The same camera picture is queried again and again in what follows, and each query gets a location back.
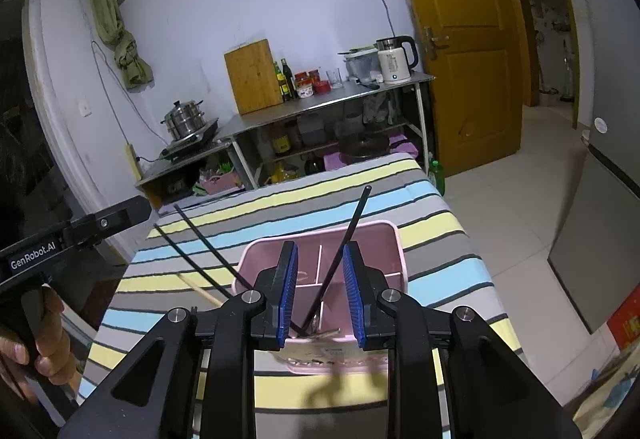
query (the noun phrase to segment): human hand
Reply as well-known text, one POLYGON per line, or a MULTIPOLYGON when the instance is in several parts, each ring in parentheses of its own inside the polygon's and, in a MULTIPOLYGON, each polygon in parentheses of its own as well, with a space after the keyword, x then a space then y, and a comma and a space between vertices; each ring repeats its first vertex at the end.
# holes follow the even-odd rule
MULTIPOLYGON (((36 370, 48 377, 54 385, 69 383, 77 393, 80 375, 76 371, 76 358, 71 353, 69 336, 62 328, 62 318, 60 317, 65 306, 53 289, 44 286, 43 291, 46 311, 40 332, 36 337, 36 348, 40 356, 36 358, 34 365, 36 370)), ((10 371, 9 375, 4 368, 0 369, 2 378, 15 392, 18 392, 11 380, 13 376, 20 387, 20 392, 29 401, 36 403, 38 398, 18 367, 18 364, 27 365, 31 361, 29 352, 16 334, 4 327, 0 327, 0 354, 4 356, 4 363, 10 371)))

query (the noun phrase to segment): gray refrigerator door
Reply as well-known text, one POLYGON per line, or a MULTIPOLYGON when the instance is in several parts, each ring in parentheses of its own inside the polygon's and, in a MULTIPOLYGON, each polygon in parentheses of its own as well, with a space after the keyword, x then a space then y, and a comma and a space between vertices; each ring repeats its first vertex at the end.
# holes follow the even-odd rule
POLYGON ((640 282, 640 200, 592 154, 549 264, 590 332, 640 282))
POLYGON ((599 118, 591 125, 590 143, 640 185, 640 10, 635 0, 587 1, 593 32, 593 119, 599 118))

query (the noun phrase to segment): white round sticker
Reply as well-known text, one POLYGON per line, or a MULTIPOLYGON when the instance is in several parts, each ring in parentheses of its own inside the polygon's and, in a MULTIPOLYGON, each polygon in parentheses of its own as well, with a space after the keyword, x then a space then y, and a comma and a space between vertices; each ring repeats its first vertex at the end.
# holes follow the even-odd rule
POLYGON ((604 134, 607 132, 607 124, 602 118, 596 118, 593 120, 593 125, 599 133, 604 134))

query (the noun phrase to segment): cutting board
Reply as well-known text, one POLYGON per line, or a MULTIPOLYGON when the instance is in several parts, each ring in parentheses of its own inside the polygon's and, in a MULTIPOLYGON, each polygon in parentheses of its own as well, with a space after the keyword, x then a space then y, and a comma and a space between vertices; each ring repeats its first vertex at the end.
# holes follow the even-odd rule
POLYGON ((225 62, 240 114, 282 103, 267 39, 226 53, 225 62))

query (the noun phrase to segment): purple cloth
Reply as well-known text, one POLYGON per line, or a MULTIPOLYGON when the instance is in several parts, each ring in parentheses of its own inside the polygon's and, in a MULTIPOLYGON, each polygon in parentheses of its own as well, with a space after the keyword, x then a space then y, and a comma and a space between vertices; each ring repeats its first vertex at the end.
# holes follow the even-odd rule
MULTIPOLYGON (((404 134, 398 134, 396 136, 391 136, 389 138, 389 143, 400 142, 401 140, 405 140, 406 143, 402 143, 402 145, 396 146, 396 148, 391 149, 391 153, 395 154, 396 152, 406 152, 412 158, 418 157, 418 149, 415 148, 415 145, 410 142, 404 134)), ((340 159, 340 151, 332 152, 331 154, 324 155, 324 168, 325 170, 338 170, 338 168, 342 168, 343 166, 347 166, 346 163, 342 162, 340 159)))

